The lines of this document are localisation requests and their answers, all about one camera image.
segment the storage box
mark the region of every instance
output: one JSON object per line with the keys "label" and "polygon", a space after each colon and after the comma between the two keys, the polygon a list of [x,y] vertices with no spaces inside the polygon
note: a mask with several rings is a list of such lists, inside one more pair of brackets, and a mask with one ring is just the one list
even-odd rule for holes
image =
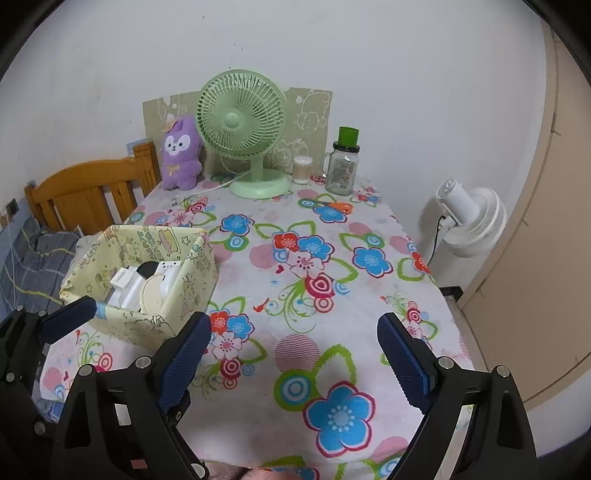
{"label": "storage box", "polygon": [[[181,270],[158,315],[107,305],[111,278],[121,267],[149,260],[182,261]],[[84,295],[96,300],[90,324],[107,335],[156,350],[179,333],[193,312],[205,312],[217,282],[213,249],[200,228],[113,225],[71,270],[60,297],[71,303]]]}

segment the orange scissors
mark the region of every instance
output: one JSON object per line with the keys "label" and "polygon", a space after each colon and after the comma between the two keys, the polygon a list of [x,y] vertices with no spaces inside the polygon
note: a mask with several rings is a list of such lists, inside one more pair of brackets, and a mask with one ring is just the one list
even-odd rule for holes
{"label": "orange scissors", "polygon": [[342,202],[321,202],[320,200],[314,199],[306,199],[310,200],[311,202],[319,203],[321,205],[326,205],[328,207],[334,208],[335,210],[344,213],[345,215],[350,215],[353,212],[353,205],[350,203],[342,203]]}

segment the electrical outlet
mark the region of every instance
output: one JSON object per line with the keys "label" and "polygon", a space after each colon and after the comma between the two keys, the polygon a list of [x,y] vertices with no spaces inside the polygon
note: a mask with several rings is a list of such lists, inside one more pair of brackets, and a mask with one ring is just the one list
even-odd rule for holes
{"label": "electrical outlet", "polygon": [[8,217],[8,221],[10,222],[10,220],[12,219],[12,217],[14,217],[18,212],[18,203],[16,199],[12,199],[10,202],[8,202],[8,204],[6,205],[6,214]]}

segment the white container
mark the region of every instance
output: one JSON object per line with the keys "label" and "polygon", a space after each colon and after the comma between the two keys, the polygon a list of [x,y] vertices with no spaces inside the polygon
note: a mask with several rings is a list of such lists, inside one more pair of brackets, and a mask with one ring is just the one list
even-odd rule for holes
{"label": "white container", "polygon": [[294,158],[294,172],[291,181],[299,185],[305,185],[310,182],[312,175],[312,157],[298,155]]}

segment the pink flower print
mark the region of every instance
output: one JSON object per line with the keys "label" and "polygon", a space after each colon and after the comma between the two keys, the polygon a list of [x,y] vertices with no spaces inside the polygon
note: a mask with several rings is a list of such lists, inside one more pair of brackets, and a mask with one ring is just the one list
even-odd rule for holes
{"label": "pink flower print", "polygon": [[287,255],[287,264],[290,271],[300,278],[316,278],[321,270],[324,270],[322,260],[312,257],[310,252],[292,252]]}
{"label": "pink flower print", "polygon": [[234,332],[224,332],[216,335],[212,340],[213,355],[218,360],[233,360],[238,356],[238,350],[242,349],[242,339]]}
{"label": "pink flower print", "polygon": [[402,321],[402,324],[406,327],[411,337],[423,338],[423,330],[417,322],[415,322],[414,320],[404,319]]}

